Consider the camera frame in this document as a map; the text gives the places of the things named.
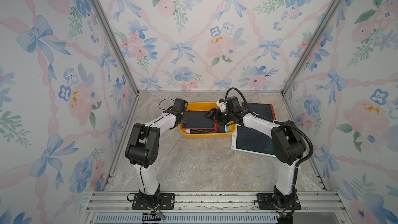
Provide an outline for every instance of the gray marble surface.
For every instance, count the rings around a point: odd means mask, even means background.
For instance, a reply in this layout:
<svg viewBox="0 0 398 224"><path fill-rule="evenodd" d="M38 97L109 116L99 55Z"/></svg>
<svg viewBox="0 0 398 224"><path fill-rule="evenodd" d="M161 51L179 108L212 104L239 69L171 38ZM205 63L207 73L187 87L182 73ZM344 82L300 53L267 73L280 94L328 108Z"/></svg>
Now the gray marble surface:
<svg viewBox="0 0 398 224"><path fill-rule="evenodd" d="M272 104L277 120L289 120L279 93L244 93L252 103ZM133 123L145 123L161 115L158 104L165 98L182 98L188 102L215 102L225 93L140 93ZM164 101L161 107L171 105ZM137 191L139 177L124 152L117 162L109 191ZM178 128L160 138L159 155L154 163L162 191L272 191L278 176L278 160L231 150L231 137L185 138ZM298 172L298 191L320 191L309 161Z"/></svg>

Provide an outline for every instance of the black cable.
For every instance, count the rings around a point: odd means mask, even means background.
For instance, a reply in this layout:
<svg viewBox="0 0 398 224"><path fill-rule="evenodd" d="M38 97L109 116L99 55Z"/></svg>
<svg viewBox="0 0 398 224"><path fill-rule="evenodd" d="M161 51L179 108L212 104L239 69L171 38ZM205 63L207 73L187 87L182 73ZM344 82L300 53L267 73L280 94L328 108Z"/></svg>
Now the black cable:
<svg viewBox="0 0 398 224"><path fill-rule="evenodd" d="M260 209L260 204L258 204L258 207L257 207L257 206L256 206L256 202L258 203L257 200L255 200L255 201L253 202L254 206L255 206L256 208Z"/></svg>
<svg viewBox="0 0 398 224"><path fill-rule="evenodd" d="M242 97L243 101L244 101L245 104L246 104L247 109L249 110L249 112L250 112L252 115L254 115L255 117L264 119L264 120L266 120L266 121L269 121L269 122L272 122L272 123L275 123L275 124L279 124L279 125L281 125L281 126L283 126L283 127L288 127L288 128L290 128L290 129L293 129L293 130L295 130L296 132L298 132L298 133L306 140L306 142L308 143L309 152L308 152L308 154L307 154L305 157L299 159L299 160L296 162L295 171L294 171L294 174L293 174L293 182L292 182L292 192L293 192L292 210L291 210L290 213L288 213L288 215L293 215L293 213L295 212L295 203L296 203L296 192L295 192L295 191L296 191L296 181L297 181L297 174L298 174L298 171L299 171L299 165L300 165L302 162L308 160L308 159L312 156L312 154L314 153L314 147L313 147L313 145L312 145L312 142L311 142L311 140L307 137L307 135L306 135L304 132L302 132L300 129L298 129L296 126L293 126L293 125L291 125L291 124L287 124L287 123L284 123L284 122L279 122L279 121L276 121L276 120L273 120L273 119L270 119L270 118L267 118L267 117L263 117L263 116L260 116L260 115L256 114L255 112L253 112L253 111L250 109L249 104L248 104L247 101L246 101L246 98L243 96L242 92L241 92L239 89L237 89L237 88L235 88L235 87L231 87L230 89L227 90L227 92L226 92L226 94L225 94L225 98L228 98L228 93L229 93L229 91L231 91L231 90L235 90L235 91L237 91L237 92L240 94L240 96Z"/></svg>
<svg viewBox="0 0 398 224"><path fill-rule="evenodd" d="M173 99L170 99L170 98L163 99L161 102L159 102L159 105L158 105L158 108L159 108L159 109L161 109L161 110L165 110L165 111L166 111L166 109L160 108L160 104L161 104L163 101L167 100L167 99L169 99L169 100L172 100L172 101L176 102L175 100L173 100Z"/></svg>

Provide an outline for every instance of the aluminum frame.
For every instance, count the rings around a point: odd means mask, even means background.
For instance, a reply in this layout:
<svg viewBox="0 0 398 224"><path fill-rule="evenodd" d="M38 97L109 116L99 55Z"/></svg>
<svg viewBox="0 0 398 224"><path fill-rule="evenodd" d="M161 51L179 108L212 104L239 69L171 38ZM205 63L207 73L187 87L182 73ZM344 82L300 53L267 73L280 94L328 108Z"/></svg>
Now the aluminum frame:
<svg viewBox="0 0 398 224"><path fill-rule="evenodd" d="M143 211L132 210L132 202L127 201L130 191L96 191L93 193L82 224L95 223L99 213L129 213ZM181 191L175 193L174 210L162 211L163 214L175 213L274 213L275 211L256 208L257 193L270 191ZM352 223L336 191L298 191L301 210L295 213L335 213L340 223Z"/></svg>

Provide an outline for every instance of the tablet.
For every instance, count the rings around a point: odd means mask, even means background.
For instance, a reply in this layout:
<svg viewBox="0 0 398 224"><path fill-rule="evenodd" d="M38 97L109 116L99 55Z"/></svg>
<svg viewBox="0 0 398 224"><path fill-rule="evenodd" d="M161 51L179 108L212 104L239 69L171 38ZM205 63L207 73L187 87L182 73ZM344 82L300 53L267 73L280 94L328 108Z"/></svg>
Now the tablet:
<svg viewBox="0 0 398 224"><path fill-rule="evenodd" d="M257 103L248 104L253 112L264 117L275 119L272 105ZM273 151L271 137L255 129L242 126L237 126L236 131L232 135L231 149L268 157L276 157Z"/></svg>

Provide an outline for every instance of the black mounting plate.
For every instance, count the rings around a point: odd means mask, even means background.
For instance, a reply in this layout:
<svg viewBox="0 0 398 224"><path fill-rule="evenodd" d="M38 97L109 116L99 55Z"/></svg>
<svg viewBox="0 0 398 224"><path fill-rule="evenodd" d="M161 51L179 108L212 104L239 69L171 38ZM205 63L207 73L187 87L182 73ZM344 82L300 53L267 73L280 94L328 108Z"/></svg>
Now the black mounting plate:
<svg viewBox="0 0 398 224"><path fill-rule="evenodd" d="M258 201L258 207L260 210L284 210L284 209L279 209L277 208L273 203L273 193L258 193L257 194L257 201ZM287 207L287 210L291 210L291 202L290 206ZM295 202L295 210L301 210L301 204L300 202Z"/></svg>
<svg viewBox="0 0 398 224"><path fill-rule="evenodd" d="M162 202L162 206L160 206L160 210L173 210L174 209L174 197L176 194L174 193L160 193L160 200ZM134 200L131 206L132 210L152 210L151 208L143 205L138 197L138 194L134 194Z"/></svg>

